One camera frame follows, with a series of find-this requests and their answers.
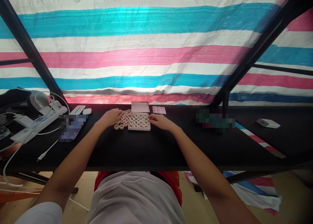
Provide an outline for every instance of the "box lid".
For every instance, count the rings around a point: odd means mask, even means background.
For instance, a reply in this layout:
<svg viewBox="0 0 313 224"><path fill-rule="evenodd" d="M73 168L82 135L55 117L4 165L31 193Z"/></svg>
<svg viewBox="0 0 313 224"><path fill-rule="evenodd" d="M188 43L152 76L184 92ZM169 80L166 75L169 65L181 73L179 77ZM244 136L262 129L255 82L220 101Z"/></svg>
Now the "box lid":
<svg viewBox="0 0 313 224"><path fill-rule="evenodd" d="M132 112L150 112L148 102L131 102Z"/></svg>

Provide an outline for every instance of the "person's left hand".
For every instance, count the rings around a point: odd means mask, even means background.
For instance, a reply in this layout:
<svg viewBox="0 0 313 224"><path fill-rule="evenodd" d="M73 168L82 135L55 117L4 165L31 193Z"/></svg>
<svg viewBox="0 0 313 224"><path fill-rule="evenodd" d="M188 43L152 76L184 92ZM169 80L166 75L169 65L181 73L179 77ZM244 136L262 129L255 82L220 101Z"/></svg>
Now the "person's left hand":
<svg viewBox="0 0 313 224"><path fill-rule="evenodd" d="M123 110L118 108L111 109L107 111L97 122L97 126L105 130L111 125L115 125L122 117Z"/></svg>

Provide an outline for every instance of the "small card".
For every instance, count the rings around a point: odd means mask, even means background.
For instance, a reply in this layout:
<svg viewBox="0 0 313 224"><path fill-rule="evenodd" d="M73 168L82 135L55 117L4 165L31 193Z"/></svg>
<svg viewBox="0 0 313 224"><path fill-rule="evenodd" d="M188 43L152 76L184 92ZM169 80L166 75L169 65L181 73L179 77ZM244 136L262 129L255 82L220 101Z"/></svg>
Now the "small card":
<svg viewBox="0 0 313 224"><path fill-rule="evenodd" d="M165 107L152 106L153 113L166 114Z"/></svg>

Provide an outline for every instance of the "forearm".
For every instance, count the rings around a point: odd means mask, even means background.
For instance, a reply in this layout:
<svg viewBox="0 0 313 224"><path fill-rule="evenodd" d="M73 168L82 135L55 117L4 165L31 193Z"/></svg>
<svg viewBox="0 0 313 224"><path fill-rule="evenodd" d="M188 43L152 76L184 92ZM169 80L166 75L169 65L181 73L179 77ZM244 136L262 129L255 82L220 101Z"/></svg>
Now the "forearm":
<svg viewBox="0 0 313 224"><path fill-rule="evenodd" d="M172 130L196 181L207 196L238 197L226 178L181 128Z"/></svg>
<svg viewBox="0 0 313 224"><path fill-rule="evenodd" d="M45 202L48 198L52 202L53 199L56 199L56 203L63 203L61 207L62 209L65 208L67 199L85 171L91 153L102 132L103 129L97 125L92 127L55 170L33 206Z"/></svg>

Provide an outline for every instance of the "black desk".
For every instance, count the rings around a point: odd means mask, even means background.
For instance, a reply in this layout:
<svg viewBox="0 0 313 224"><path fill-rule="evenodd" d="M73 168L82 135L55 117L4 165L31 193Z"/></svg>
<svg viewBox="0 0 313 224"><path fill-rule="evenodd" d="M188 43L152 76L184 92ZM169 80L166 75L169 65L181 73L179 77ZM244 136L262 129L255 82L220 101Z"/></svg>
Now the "black desk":
<svg viewBox="0 0 313 224"><path fill-rule="evenodd" d="M237 128L227 133L214 133L196 127L195 114L201 106L164 106L166 117L179 125L190 139L215 163L220 170L272 171L288 170L262 146ZM58 138L58 132L38 135L23 145L10 162L7 173L54 171L93 124L112 108L129 109L130 105L86 104L93 110L75 142L57 143L40 161L37 158ZM58 126L55 121L46 132ZM109 127L99 138L86 171L170 171L189 170L174 139L167 131L151 127L150 132L114 130Z"/></svg>
<svg viewBox="0 0 313 224"><path fill-rule="evenodd" d="M239 124L287 157L313 149L312 107L230 107L230 111ZM273 120L280 127L265 128L256 123L260 118Z"/></svg>

